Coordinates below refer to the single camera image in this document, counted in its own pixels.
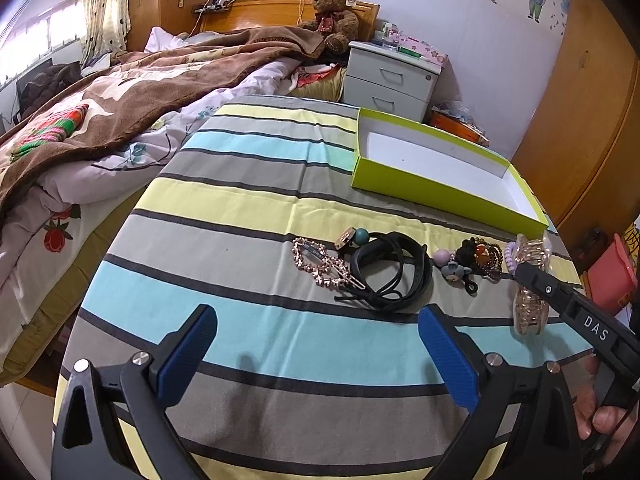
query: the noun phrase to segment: wooden headboard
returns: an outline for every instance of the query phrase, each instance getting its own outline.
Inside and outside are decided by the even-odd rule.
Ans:
[[[370,41],[380,6],[357,2],[350,10],[360,21],[358,39]],[[316,15],[309,0],[235,0],[231,10],[203,14],[200,31],[230,32],[265,25],[297,25],[300,11],[303,21],[312,20]]]

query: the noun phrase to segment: silver bolt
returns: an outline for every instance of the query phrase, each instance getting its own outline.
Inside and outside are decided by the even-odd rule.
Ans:
[[[74,370],[78,373],[84,372],[89,367],[89,361],[80,359],[74,364]]]
[[[142,366],[149,361],[149,354],[146,352],[138,352],[131,358],[131,362],[137,366]]]
[[[500,366],[504,362],[504,359],[502,358],[502,356],[495,352],[491,352],[487,354],[485,356],[485,359],[487,363],[489,363],[489,366]]]
[[[549,370],[553,374],[557,374],[560,372],[560,365],[555,361],[547,361],[546,369]]]

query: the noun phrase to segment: polka dot curtain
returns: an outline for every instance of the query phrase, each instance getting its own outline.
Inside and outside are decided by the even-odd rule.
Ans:
[[[131,28],[129,0],[82,0],[86,38],[82,45],[82,65],[109,51],[125,49]]]

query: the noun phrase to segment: white nightstand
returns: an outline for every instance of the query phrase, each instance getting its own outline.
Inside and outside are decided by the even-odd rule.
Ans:
[[[422,121],[441,67],[373,43],[349,46],[343,102]]]

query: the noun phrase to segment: pink container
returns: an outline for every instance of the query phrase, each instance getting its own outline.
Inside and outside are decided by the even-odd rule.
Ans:
[[[613,243],[587,271],[591,299],[612,316],[622,310],[638,288],[634,268],[618,234]]]

